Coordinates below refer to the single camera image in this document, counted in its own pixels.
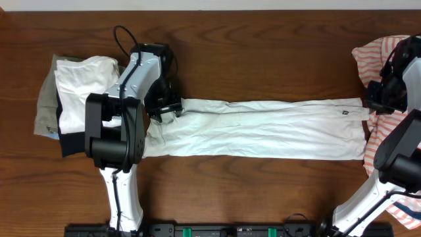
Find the wooden table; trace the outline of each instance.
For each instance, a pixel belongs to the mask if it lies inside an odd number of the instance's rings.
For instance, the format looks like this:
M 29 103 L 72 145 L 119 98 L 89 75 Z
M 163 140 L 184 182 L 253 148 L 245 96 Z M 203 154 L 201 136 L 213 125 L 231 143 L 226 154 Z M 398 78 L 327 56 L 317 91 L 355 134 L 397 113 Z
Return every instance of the wooden table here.
M 420 11 L 5 13 L 0 18 L 1 236 L 62 236 L 68 223 L 110 217 L 104 181 L 84 154 L 62 158 L 33 135 L 52 55 L 106 55 L 127 63 L 112 37 L 122 24 L 142 42 L 168 42 L 186 98 L 226 101 L 363 97 L 351 55 L 382 36 L 414 34 Z M 121 34 L 126 48 L 129 37 Z M 146 158 L 137 172 L 145 220 L 276 223 L 316 220 L 366 180 L 362 161 L 241 157 Z M 396 236 L 419 236 L 391 215 Z

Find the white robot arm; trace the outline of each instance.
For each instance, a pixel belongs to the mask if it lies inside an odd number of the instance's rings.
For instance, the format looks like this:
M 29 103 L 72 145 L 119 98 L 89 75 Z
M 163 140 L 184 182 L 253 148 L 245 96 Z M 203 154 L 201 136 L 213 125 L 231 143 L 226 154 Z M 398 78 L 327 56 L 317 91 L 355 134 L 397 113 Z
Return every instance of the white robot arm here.
M 136 234 L 143 217 L 136 180 L 145 145 L 142 104 L 149 117 L 159 122 L 163 113 L 174 111 L 179 116 L 182 111 L 181 98 L 166 79 L 173 57 L 167 45 L 135 45 L 117 83 L 86 100 L 86 154 L 100 168 L 107 185 L 111 236 Z M 121 128 L 102 126 L 103 120 L 113 117 L 123 118 Z
M 419 198 L 414 193 L 421 190 L 421 39 L 402 41 L 392 54 L 382 82 L 368 86 L 368 104 L 381 113 L 410 113 L 379 146 L 370 178 L 335 209 L 327 235 L 362 236 L 391 204 L 405 196 Z

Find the green clip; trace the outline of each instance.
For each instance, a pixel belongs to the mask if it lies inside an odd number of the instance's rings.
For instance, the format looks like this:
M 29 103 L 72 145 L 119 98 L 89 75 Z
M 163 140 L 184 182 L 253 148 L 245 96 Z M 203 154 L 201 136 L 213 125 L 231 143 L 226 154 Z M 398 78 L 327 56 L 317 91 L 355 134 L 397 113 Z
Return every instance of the green clip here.
M 183 228 L 183 237 L 191 237 L 191 228 Z
M 276 237 L 276 228 L 269 228 L 268 233 L 268 237 Z

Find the white trousers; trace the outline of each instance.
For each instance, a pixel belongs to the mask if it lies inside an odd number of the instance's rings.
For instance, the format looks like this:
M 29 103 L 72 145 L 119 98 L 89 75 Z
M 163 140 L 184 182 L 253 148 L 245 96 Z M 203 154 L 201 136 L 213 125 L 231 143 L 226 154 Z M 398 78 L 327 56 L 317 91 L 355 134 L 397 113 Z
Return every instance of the white trousers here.
M 319 160 L 362 160 L 359 98 L 288 103 L 228 103 L 183 99 L 180 117 L 162 115 L 147 131 L 144 157 L 234 155 Z

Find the red striped fabric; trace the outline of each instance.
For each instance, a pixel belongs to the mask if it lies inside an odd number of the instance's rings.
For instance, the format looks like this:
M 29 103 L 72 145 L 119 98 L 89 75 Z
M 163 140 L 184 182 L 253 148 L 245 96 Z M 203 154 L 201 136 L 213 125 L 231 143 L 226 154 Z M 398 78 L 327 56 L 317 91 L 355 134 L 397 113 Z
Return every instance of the red striped fabric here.
M 352 54 L 357 61 L 359 76 L 367 87 L 371 80 L 380 81 L 380 70 L 389 57 L 390 52 L 396 45 L 408 36 L 390 36 L 384 37 L 356 49 L 353 49 Z M 371 136 L 368 139 L 366 153 L 364 155 L 364 168 L 370 176 L 374 170 L 374 156 L 381 142 L 390 134 L 393 129 L 406 117 L 407 112 L 394 112 L 392 115 L 377 116 L 374 113 L 370 115 L 367 121 Z M 407 206 L 413 211 L 421 211 L 421 201 L 412 198 L 401 199 L 400 203 Z M 392 214 L 401 224 L 408 229 L 414 229 L 421 226 L 421 221 L 407 215 L 394 205 L 386 209 Z

